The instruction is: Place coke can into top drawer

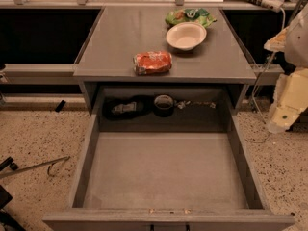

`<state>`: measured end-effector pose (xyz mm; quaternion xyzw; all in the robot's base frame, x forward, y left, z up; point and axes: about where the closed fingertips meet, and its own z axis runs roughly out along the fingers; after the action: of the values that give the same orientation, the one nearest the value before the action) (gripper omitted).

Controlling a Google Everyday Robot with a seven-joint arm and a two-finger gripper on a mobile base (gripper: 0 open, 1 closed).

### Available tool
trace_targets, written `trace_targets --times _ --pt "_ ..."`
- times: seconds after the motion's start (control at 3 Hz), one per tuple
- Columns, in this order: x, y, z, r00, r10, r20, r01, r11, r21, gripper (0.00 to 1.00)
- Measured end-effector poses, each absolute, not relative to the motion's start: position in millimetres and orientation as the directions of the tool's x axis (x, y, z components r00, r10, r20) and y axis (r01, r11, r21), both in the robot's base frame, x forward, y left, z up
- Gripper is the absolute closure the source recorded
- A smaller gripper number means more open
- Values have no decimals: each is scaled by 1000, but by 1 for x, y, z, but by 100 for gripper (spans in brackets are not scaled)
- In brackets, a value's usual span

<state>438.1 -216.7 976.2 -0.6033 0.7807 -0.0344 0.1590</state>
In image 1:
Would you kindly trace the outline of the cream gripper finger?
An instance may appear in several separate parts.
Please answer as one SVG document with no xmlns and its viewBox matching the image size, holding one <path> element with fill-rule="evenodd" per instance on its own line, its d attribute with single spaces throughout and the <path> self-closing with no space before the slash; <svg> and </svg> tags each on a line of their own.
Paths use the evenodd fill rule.
<svg viewBox="0 0 308 231">
<path fill-rule="evenodd" d="M 277 80 L 274 101 L 269 108 L 268 130 L 282 133 L 308 108 L 308 69 L 298 68 L 292 74 L 281 74 Z"/>
<path fill-rule="evenodd" d="M 269 39 L 265 44 L 264 48 L 271 52 L 283 52 L 286 45 L 286 35 L 288 27 L 281 30 L 276 36 Z"/>
</svg>

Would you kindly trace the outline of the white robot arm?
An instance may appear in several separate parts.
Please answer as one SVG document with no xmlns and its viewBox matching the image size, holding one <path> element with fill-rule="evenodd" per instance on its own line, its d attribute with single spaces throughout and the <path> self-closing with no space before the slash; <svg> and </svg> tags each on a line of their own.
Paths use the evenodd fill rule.
<svg viewBox="0 0 308 231">
<path fill-rule="evenodd" d="M 288 130 L 308 108 L 308 4 L 264 48 L 283 52 L 285 61 L 295 67 L 290 75 L 278 78 L 274 103 L 269 108 L 267 126 L 277 134 Z"/>
</svg>

